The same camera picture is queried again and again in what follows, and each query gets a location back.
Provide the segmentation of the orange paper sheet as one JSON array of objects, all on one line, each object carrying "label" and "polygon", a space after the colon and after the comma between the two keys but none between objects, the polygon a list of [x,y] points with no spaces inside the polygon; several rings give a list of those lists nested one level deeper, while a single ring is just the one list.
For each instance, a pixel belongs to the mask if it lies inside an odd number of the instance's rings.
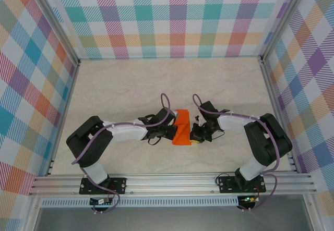
[{"label": "orange paper sheet", "polygon": [[192,145],[190,142],[190,116],[188,110],[176,110],[177,117],[174,126],[176,134],[172,140],[173,145]]}]

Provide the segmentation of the left small circuit board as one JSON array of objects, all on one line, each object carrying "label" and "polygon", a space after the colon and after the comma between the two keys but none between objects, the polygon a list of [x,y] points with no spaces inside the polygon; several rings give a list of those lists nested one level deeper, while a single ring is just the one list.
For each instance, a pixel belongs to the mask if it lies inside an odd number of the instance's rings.
[{"label": "left small circuit board", "polygon": [[113,202],[113,199],[111,198],[90,198],[89,200],[89,204],[91,206],[93,205],[107,206],[107,205],[111,205],[112,202]]}]

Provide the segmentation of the aluminium mounting rail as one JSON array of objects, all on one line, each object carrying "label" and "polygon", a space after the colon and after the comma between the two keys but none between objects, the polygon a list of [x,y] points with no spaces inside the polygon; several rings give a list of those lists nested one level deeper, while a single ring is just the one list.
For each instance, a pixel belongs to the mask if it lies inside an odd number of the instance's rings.
[{"label": "aluminium mounting rail", "polygon": [[[120,174],[125,177],[125,196],[217,196],[224,183],[216,173],[190,174]],[[31,196],[78,196],[83,175],[50,175],[37,177]],[[275,189],[277,195],[315,194],[316,186],[310,174],[277,172],[264,175],[265,195]]]}]

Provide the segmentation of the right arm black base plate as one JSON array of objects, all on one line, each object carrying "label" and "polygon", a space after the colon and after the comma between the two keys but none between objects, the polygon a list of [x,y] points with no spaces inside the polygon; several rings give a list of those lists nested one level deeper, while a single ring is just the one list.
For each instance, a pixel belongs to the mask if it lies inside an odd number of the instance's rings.
[{"label": "right arm black base plate", "polygon": [[216,179],[220,193],[263,193],[266,192],[264,178],[257,176],[245,184],[239,185],[235,176],[219,176]]}]

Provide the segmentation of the right aluminium table side rail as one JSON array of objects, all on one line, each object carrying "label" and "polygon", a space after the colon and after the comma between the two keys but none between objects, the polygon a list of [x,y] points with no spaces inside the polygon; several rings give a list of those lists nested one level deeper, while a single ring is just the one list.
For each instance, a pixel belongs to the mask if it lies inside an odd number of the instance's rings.
[{"label": "right aluminium table side rail", "polygon": [[[273,111],[274,111],[274,115],[275,115],[277,121],[279,122],[280,126],[282,127],[282,129],[287,134],[287,136],[290,137],[289,133],[288,133],[288,130],[287,130],[287,128],[286,128],[286,126],[283,122],[283,117],[282,117],[282,113],[281,113],[281,110],[280,110],[280,104],[279,104],[278,99],[276,98],[274,86],[272,84],[272,81],[270,80],[268,70],[267,70],[267,67],[265,65],[265,61],[262,59],[261,56],[258,56],[258,63],[259,63],[259,66],[260,66],[260,70],[261,70],[264,82],[266,84],[266,88],[267,88],[267,91],[268,91],[268,94],[269,94],[269,98],[270,98],[270,102],[271,102],[271,105],[272,105],[272,108],[273,108]],[[288,157],[288,161],[289,161],[291,170],[298,173],[299,172],[298,165],[296,164],[296,161],[294,159],[293,151],[294,150],[292,149],[292,151],[290,151],[287,154],[287,157]]]}]

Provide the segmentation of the aluminium table side rail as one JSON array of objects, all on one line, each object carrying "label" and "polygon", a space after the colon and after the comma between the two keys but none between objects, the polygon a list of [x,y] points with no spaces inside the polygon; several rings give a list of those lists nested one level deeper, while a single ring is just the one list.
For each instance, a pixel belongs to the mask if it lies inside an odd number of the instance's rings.
[{"label": "aluminium table side rail", "polygon": [[[272,84],[272,81],[270,80],[268,70],[267,70],[267,67],[265,65],[265,61],[262,59],[261,56],[258,56],[258,63],[259,63],[259,66],[260,66],[260,70],[261,70],[264,82],[266,84],[266,88],[267,88],[267,91],[268,91],[268,94],[269,94],[269,98],[270,98],[270,102],[271,102],[271,105],[272,105],[272,108],[273,108],[273,111],[274,111],[274,115],[275,115],[277,121],[279,122],[280,126],[282,127],[282,129],[287,134],[287,136],[290,137],[289,133],[288,133],[288,130],[287,130],[287,128],[286,128],[286,126],[283,122],[283,117],[282,117],[282,113],[281,113],[281,110],[280,110],[280,104],[279,104],[278,99],[276,98],[274,86]],[[291,170],[298,173],[299,172],[298,165],[296,164],[296,161],[294,159],[293,151],[294,150],[292,149],[292,151],[290,151],[287,154],[287,157],[288,157],[288,161],[289,161]]]},{"label": "aluminium table side rail", "polygon": [[64,111],[63,111],[63,113],[61,115],[61,118],[60,118],[59,127],[58,127],[58,130],[57,130],[57,135],[56,135],[55,141],[54,141],[54,143],[53,143],[53,145],[50,149],[49,156],[47,157],[46,167],[43,170],[42,176],[48,176],[50,174],[50,171],[52,169],[51,164],[55,161],[57,150],[58,150],[59,143],[60,143],[61,136],[62,136],[62,132],[63,132],[64,126],[65,126],[65,121],[66,121],[67,113],[68,113],[68,110],[69,110],[71,97],[73,95],[76,80],[77,80],[77,77],[78,77],[78,74],[79,74],[80,66],[81,66],[81,59],[77,59],[76,67],[75,67],[75,70],[74,70],[75,72],[74,72],[73,80],[72,80],[70,89],[67,93],[66,104],[65,104],[65,107],[64,107]]}]

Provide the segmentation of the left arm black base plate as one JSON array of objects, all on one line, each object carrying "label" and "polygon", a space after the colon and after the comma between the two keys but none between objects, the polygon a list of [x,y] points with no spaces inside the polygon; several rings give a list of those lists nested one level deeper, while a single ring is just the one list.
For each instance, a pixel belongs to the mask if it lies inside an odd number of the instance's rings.
[{"label": "left arm black base plate", "polygon": [[[126,178],[116,177],[111,178],[108,177],[105,181],[99,184],[100,187],[107,188],[109,190],[113,190],[118,194],[124,194],[126,189]],[[90,182],[87,177],[83,177],[79,186],[79,194],[87,195],[87,194],[108,194],[109,191],[103,190]]]}]

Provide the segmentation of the left aluminium table side rail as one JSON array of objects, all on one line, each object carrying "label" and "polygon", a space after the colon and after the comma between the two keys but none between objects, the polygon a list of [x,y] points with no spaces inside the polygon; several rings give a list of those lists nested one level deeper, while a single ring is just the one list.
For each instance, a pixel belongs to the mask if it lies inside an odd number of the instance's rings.
[{"label": "left aluminium table side rail", "polygon": [[81,59],[77,59],[76,67],[75,67],[75,70],[74,70],[75,72],[74,72],[73,80],[72,80],[70,89],[67,93],[66,104],[65,104],[65,107],[64,107],[64,111],[63,111],[63,113],[61,115],[61,118],[60,118],[59,127],[58,127],[58,130],[57,130],[57,135],[56,135],[55,141],[54,141],[54,143],[53,143],[53,145],[50,149],[49,156],[47,157],[46,167],[43,170],[42,176],[48,176],[50,174],[50,171],[52,169],[51,164],[55,161],[57,150],[58,150],[59,143],[60,143],[61,136],[62,136],[62,132],[63,132],[64,126],[65,126],[65,121],[66,121],[67,113],[68,113],[68,110],[69,110],[71,97],[73,95],[76,80],[77,80],[77,77],[78,77],[78,74],[79,74],[80,66],[81,66]]}]

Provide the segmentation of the right aluminium frame post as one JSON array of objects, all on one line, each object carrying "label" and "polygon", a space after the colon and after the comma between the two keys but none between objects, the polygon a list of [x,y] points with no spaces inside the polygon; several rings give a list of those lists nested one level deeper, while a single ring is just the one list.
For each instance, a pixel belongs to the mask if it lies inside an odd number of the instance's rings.
[{"label": "right aluminium frame post", "polygon": [[290,22],[300,2],[301,0],[290,0],[290,2],[288,3],[287,8],[285,9],[282,18],[278,23],[275,32],[273,33],[271,39],[269,40],[269,43],[264,50],[264,53],[261,55],[261,60],[263,62],[269,57],[271,52],[274,50],[275,46],[279,41],[279,38],[281,37],[288,23]]}]

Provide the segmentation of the aluminium frame post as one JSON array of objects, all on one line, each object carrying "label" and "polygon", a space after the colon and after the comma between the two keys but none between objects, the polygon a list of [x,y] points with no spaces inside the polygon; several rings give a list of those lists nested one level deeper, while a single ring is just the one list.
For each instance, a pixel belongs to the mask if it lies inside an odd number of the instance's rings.
[{"label": "aluminium frame post", "polygon": [[51,28],[55,31],[59,41],[63,45],[66,53],[69,55],[71,60],[74,64],[79,67],[80,66],[80,59],[76,54],[74,48],[72,47],[70,40],[68,39],[65,31],[63,30],[59,20],[57,19],[52,7],[49,5],[47,0],[36,0],[38,5],[40,6],[44,16],[46,17],[47,21],[49,22]]},{"label": "aluminium frame post", "polygon": [[269,43],[264,50],[264,53],[261,55],[261,60],[263,62],[269,57],[271,52],[274,50],[275,46],[279,41],[279,38],[281,37],[288,23],[290,22],[300,2],[301,0],[290,0],[290,2],[288,3],[287,8],[285,9],[282,18],[278,23],[275,32],[273,33],[271,39],[269,40]]}]

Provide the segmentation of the left aluminium frame post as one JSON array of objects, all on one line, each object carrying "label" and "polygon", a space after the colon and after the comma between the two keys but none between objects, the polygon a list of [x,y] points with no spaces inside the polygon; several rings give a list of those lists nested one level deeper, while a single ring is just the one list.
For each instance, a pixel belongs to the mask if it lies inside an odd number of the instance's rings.
[{"label": "left aluminium frame post", "polygon": [[47,21],[49,22],[51,28],[55,31],[59,41],[63,45],[66,53],[69,55],[71,60],[74,64],[79,67],[80,66],[80,59],[76,54],[74,48],[72,47],[70,40],[68,39],[65,31],[63,30],[59,20],[57,19],[52,7],[49,5],[47,0],[36,0],[38,5],[40,6],[44,16],[46,17]]}]

